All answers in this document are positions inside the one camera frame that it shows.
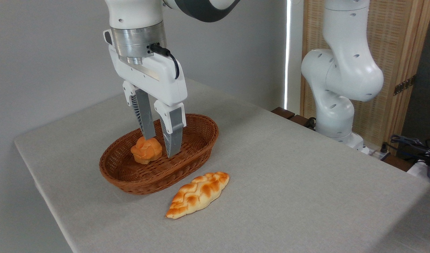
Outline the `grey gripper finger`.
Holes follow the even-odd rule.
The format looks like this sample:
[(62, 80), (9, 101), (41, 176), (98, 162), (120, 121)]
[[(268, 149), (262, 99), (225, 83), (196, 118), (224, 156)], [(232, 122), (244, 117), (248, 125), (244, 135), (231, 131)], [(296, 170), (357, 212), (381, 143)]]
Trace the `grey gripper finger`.
[(157, 100), (155, 110), (160, 115), (160, 122), (168, 157), (176, 155), (182, 144), (183, 128), (186, 127), (185, 110), (183, 103), (168, 106)]
[(131, 106), (137, 117), (140, 129), (146, 140), (156, 136), (149, 95), (128, 81), (123, 82), (127, 104)]

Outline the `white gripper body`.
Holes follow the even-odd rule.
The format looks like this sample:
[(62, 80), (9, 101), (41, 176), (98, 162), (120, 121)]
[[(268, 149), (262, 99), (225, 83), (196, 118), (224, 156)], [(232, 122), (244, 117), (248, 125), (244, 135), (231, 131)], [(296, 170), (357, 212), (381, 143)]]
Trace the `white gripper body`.
[(112, 45), (108, 48), (115, 70), (124, 80), (168, 106), (177, 105), (187, 98), (187, 87), (181, 65), (179, 65), (179, 77), (176, 79), (175, 63), (169, 57), (155, 53), (143, 58), (141, 65), (132, 65), (122, 62)]

